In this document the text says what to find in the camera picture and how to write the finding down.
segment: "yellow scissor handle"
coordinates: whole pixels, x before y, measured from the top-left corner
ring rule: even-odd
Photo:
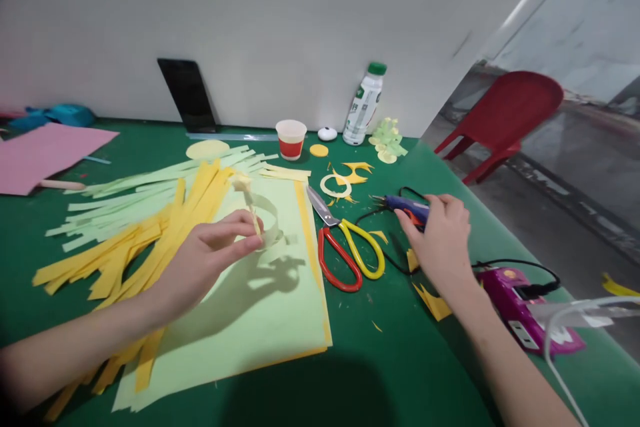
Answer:
[[[358,264],[358,267],[360,267],[360,270],[362,271],[364,276],[371,280],[377,280],[382,277],[382,274],[385,273],[385,256],[382,254],[380,245],[378,245],[375,239],[369,235],[369,232],[362,230],[357,225],[354,225],[349,220],[345,219],[342,219],[342,222],[338,224],[338,227],[340,227],[342,233],[345,234],[347,243],[349,244],[349,248],[351,249],[351,254],[353,255],[353,259],[355,260],[355,263]],[[353,238],[351,237],[351,232],[349,230],[353,230],[356,234],[358,234],[371,244],[375,255],[378,257],[378,270],[372,272],[365,266],[365,263],[362,261],[362,257],[360,256],[360,252],[358,252],[358,249],[353,243]]]

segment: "green bottle cap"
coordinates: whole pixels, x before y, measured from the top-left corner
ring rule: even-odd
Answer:
[[[384,75],[387,72],[387,66],[384,63],[371,62],[367,71],[373,75]]]

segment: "white cable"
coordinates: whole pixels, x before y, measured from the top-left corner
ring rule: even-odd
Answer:
[[[545,345],[543,349],[545,360],[547,361],[547,365],[553,372],[553,375],[555,376],[556,380],[560,384],[560,387],[562,387],[562,390],[564,391],[565,395],[569,399],[569,402],[571,403],[571,406],[573,407],[573,410],[575,411],[578,417],[578,420],[580,420],[580,423],[583,425],[583,427],[589,427],[589,424],[587,423],[587,419],[585,419],[584,415],[582,414],[582,411],[580,410],[580,407],[578,407],[578,404],[576,403],[575,399],[571,395],[569,388],[565,384],[564,380],[562,380],[562,377],[560,377],[560,373],[557,371],[557,369],[553,365],[553,362],[551,361],[551,355],[550,355],[551,332],[555,328],[555,325],[558,319],[563,315],[568,314],[569,312],[583,311],[583,310],[592,309],[592,308],[596,308],[603,305],[609,305],[609,304],[621,304],[623,302],[638,303],[638,297],[603,297],[595,300],[585,300],[584,302],[577,302],[576,304],[567,306],[562,310],[558,310],[558,312],[556,312],[549,318],[549,321],[545,326]]]

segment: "bottle label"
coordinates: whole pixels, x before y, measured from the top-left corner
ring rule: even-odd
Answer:
[[[358,89],[342,133],[349,143],[361,143],[364,140],[367,127],[380,100],[380,93],[381,91],[378,89],[365,90],[362,85]]]

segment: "black phone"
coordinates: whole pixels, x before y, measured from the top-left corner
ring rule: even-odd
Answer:
[[[213,111],[198,64],[193,60],[158,59],[158,65],[187,131],[215,132]]]

